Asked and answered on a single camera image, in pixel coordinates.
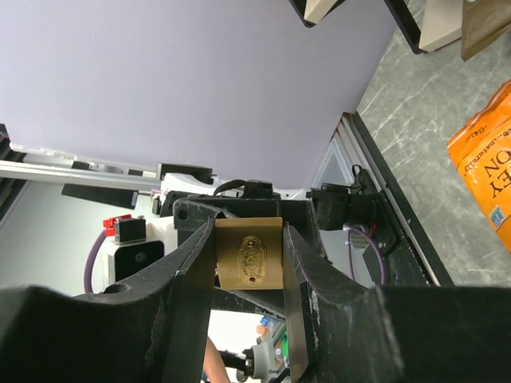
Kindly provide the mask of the large brass padlock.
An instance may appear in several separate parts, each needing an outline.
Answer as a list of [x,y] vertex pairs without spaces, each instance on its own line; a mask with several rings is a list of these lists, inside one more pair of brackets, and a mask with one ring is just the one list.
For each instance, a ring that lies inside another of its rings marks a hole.
[[216,270],[222,290],[283,289],[283,219],[215,221]]

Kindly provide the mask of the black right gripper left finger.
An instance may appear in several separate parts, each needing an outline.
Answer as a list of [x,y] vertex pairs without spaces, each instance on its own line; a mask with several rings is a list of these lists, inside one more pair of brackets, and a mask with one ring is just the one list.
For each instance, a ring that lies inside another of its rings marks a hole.
[[100,294],[1,292],[4,382],[198,382],[212,308],[214,223]]

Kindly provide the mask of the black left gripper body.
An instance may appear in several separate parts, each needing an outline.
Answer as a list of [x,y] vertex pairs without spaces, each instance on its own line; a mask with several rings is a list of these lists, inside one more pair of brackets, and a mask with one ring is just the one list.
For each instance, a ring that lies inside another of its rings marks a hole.
[[[323,255],[315,209],[311,202],[296,199],[237,199],[199,198],[178,199],[173,204],[174,227],[177,243],[185,242],[208,218],[218,214],[235,215],[240,218],[276,217],[292,225],[305,242],[318,254]],[[215,281],[212,308],[262,315],[284,315],[284,296],[281,290],[234,290],[220,289]]]

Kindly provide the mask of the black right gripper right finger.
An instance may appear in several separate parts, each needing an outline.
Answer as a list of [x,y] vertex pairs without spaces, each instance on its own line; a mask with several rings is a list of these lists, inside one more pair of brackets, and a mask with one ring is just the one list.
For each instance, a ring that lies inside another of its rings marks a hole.
[[283,285],[294,382],[507,382],[510,291],[367,289],[283,229]]

